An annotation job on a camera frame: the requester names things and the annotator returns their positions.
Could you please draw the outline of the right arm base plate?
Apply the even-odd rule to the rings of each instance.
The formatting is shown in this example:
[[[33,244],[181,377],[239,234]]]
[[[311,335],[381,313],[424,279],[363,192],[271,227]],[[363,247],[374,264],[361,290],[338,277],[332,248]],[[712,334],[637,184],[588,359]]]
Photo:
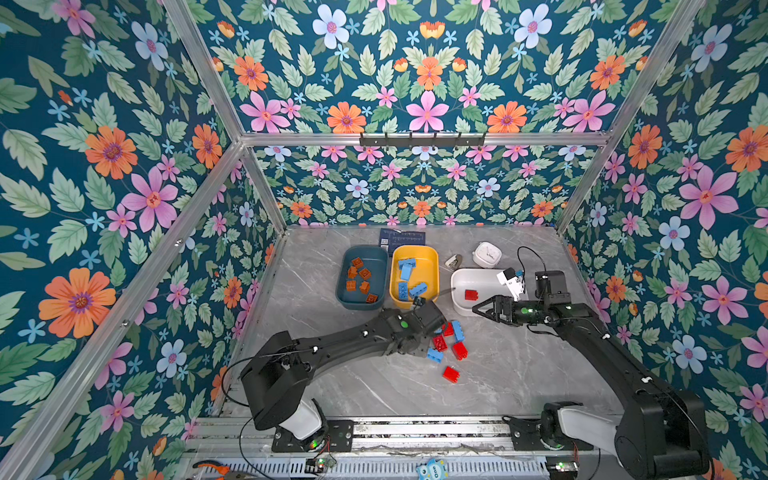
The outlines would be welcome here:
[[[516,451],[592,451],[586,442],[567,437],[555,420],[503,416],[502,421],[510,430],[510,438]]]

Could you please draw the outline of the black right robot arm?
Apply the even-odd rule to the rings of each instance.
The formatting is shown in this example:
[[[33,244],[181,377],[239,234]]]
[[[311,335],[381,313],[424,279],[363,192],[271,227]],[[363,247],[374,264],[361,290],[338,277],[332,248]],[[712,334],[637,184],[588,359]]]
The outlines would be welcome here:
[[[601,414],[576,402],[546,404],[539,423],[544,445],[590,444],[615,456],[634,479],[713,471],[702,400],[653,374],[608,332],[588,305],[572,302],[567,294],[524,301],[495,295],[472,310],[508,326],[551,328],[588,360],[619,399],[623,408],[619,415]]]

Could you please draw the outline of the light blue long lego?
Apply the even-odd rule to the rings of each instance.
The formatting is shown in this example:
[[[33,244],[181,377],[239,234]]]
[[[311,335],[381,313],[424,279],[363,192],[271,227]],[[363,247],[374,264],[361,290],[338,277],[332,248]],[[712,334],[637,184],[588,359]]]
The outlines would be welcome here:
[[[398,261],[398,267],[400,269],[406,266],[414,267],[415,264],[416,264],[416,260],[414,258],[406,258]]]

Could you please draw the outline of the red lego bottom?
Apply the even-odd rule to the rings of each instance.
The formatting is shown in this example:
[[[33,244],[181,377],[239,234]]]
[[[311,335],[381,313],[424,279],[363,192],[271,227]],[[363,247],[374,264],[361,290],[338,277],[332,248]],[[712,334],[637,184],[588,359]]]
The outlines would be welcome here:
[[[451,366],[446,366],[442,372],[442,377],[447,381],[456,384],[460,379],[460,372]]]

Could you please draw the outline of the light blue square lego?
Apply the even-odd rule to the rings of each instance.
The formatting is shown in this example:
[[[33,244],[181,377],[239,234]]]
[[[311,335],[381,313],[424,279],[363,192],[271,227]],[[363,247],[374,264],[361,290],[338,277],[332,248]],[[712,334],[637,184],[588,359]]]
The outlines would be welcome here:
[[[400,270],[400,280],[401,281],[409,281],[410,277],[413,272],[413,267],[411,265],[405,265]]]

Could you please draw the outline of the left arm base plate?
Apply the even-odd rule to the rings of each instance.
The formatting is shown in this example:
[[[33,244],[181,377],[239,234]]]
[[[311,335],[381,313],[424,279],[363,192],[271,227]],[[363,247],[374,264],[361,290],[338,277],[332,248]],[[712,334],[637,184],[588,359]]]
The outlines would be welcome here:
[[[352,450],[355,422],[327,420],[322,427],[305,439],[299,440],[289,430],[278,426],[273,436],[273,453],[347,453]]]

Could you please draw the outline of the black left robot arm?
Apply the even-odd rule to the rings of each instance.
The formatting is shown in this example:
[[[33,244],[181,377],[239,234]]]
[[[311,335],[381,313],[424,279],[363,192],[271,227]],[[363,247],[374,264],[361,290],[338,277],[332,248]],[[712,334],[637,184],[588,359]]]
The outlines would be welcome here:
[[[319,403],[305,395],[324,373],[356,360],[424,357],[446,317],[432,301],[411,310],[383,309],[371,320],[325,336],[272,335],[241,370],[254,428],[282,429],[305,451],[317,448],[330,426]]]

